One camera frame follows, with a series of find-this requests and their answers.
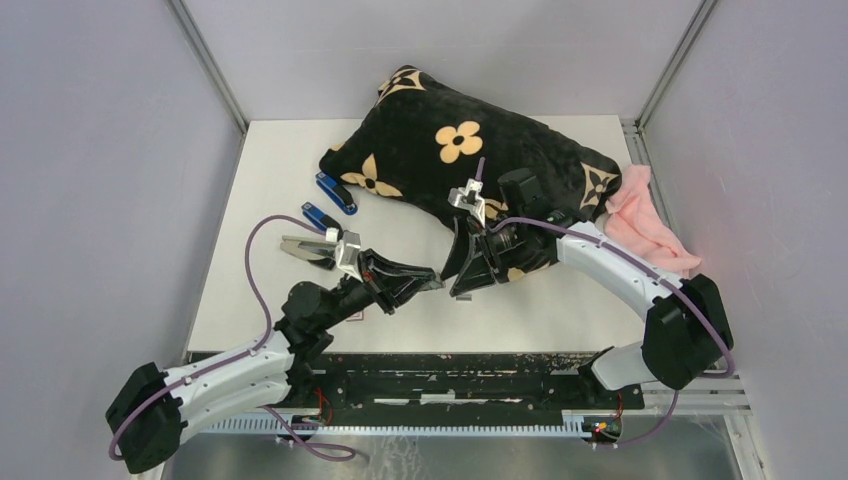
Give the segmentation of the grey beige stapler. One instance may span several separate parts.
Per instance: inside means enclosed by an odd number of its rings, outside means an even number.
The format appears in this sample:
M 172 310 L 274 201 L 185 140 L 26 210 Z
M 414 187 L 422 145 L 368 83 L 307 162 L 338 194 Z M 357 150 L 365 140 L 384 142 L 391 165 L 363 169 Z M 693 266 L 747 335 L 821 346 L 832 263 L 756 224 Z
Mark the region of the grey beige stapler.
M 334 242 L 283 235 L 280 249 L 288 255 L 327 271 L 332 271 L 337 266 Z

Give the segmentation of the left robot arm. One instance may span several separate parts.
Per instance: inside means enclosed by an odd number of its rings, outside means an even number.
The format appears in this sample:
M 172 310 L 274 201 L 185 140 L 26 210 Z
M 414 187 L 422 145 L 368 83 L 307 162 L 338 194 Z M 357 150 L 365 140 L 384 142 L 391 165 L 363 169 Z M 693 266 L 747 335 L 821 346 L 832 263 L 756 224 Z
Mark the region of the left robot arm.
M 143 473 L 227 417 L 283 400 L 307 404 L 315 391 L 308 366 L 332 343 L 332 327 L 371 305 L 391 315 L 415 295 L 443 286 L 435 270 L 389 261 L 371 249 L 355 265 L 357 273 L 333 288 L 295 284 L 282 317 L 268 319 L 265 331 L 243 345 L 170 369 L 153 362 L 137 367 L 105 413 L 109 457 Z

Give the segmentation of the blue stapler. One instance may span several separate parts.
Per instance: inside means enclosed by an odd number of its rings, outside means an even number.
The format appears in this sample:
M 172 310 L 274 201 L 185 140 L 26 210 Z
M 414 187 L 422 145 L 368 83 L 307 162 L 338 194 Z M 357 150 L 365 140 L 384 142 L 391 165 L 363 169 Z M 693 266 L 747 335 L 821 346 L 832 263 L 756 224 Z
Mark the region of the blue stapler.
M 358 212 L 358 205 L 353 195 L 334 178 L 319 171 L 315 175 L 315 182 L 344 214 L 352 216 Z
M 337 233 L 341 233 L 343 231 L 342 225 L 335 218 L 331 217 L 311 202 L 305 202 L 301 205 L 301 213 L 323 234 L 326 234 L 326 232 L 330 229 L 335 230 Z

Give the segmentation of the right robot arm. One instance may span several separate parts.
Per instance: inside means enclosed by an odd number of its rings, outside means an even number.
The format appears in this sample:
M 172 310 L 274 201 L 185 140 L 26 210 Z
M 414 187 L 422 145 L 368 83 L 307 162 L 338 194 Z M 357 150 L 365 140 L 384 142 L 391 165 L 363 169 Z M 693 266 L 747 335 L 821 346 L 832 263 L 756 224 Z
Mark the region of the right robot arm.
M 602 408 L 618 390 L 658 381 L 681 390 L 694 379 L 721 377 L 735 370 L 734 340 L 719 289 L 699 274 L 691 279 L 664 270 L 628 251 L 591 221 L 553 207 L 536 176 L 521 168 L 498 185 L 508 203 L 494 219 L 486 216 L 480 176 L 451 189 L 457 209 L 454 240 L 443 273 L 454 280 L 453 297 L 505 283 L 518 253 L 544 253 L 592 278 L 615 294 L 643 321 L 639 342 L 611 347 L 582 367 L 580 400 Z

